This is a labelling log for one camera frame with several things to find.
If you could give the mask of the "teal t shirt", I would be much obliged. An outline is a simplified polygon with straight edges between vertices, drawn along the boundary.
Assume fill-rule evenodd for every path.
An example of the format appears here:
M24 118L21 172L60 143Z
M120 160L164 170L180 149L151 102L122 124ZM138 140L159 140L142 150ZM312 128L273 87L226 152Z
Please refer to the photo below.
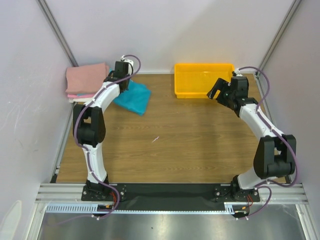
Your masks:
M129 81L128 89L116 97L113 102L133 113L143 116L147 110L152 92L142 83Z

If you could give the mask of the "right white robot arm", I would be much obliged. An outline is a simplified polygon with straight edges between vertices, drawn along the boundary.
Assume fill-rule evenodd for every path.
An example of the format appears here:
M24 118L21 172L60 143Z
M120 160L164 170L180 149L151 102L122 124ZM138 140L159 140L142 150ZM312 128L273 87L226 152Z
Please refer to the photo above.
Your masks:
M252 168L234 176L230 183L229 195L236 201L242 201L255 188L296 171L296 138L276 128L257 100L248 94L249 80L243 75L232 76L230 81L218 78L207 93L209 99L233 110L259 141Z

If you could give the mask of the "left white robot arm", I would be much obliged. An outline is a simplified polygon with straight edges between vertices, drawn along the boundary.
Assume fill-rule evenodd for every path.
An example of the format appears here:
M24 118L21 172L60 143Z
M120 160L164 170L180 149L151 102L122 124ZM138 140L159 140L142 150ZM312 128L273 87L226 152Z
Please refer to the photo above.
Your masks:
M103 159L102 146L106 136L104 112L115 98L128 89L133 73L132 60L123 58L116 61L114 69L104 79L93 98L73 108L73 137L83 150L88 171L82 201L103 201L113 193L108 186Z

